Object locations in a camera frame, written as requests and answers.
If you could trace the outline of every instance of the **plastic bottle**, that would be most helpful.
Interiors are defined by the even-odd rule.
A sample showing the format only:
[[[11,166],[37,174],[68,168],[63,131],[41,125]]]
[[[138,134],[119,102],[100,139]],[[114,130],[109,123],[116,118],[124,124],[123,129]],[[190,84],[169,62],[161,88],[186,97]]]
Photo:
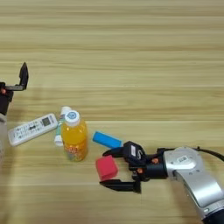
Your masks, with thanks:
[[[61,127],[61,136],[65,152],[71,161],[81,161],[88,154],[88,129],[86,122],[75,110],[65,115]]]

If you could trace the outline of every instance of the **remote control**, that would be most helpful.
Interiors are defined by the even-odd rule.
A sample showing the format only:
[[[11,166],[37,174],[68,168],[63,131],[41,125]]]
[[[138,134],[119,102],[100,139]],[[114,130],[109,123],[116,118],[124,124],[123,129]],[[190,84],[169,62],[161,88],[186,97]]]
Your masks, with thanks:
[[[8,132],[10,144],[17,146],[39,137],[48,131],[56,129],[58,126],[57,119],[54,114],[45,115],[32,122],[22,124]]]

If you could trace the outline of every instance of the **white bottle cap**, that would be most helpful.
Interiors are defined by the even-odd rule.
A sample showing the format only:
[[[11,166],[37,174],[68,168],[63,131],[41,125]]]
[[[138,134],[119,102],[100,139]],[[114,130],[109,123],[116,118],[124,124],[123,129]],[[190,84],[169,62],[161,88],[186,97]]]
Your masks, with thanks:
[[[72,109],[69,108],[69,107],[67,107],[67,106],[62,107],[60,114],[61,114],[61,115],[65,115],[65,114],[66,114],[67,112],[69,112],[70,110],[72,110]]]
[[[81,116],[76,110],[70,110],[66,113],[66,125],[70,127],[77,126],[81,121]]]

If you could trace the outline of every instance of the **blue block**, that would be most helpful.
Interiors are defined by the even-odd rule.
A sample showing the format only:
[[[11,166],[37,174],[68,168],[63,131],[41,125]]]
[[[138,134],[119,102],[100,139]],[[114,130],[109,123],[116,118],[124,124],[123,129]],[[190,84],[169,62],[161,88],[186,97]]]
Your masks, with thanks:
[[[110,149],[117,148],[117,147],[122,147],[122,145],[123,145],[123,141],[121,141],[117,138],[114,138],[112,136],[103,134],[99,131],[96,131],[94,133],[93,141],[98,143],[98,144],[102,144],[104,146],[107,146]]]

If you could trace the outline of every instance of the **red cube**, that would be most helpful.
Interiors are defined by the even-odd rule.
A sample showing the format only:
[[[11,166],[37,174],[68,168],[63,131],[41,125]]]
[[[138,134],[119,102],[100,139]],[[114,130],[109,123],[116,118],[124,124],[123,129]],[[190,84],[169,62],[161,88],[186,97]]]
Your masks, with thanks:
[[[118,173],[116,162],[112,156],[97,159],[95,165],[101,181],[112,179]]]

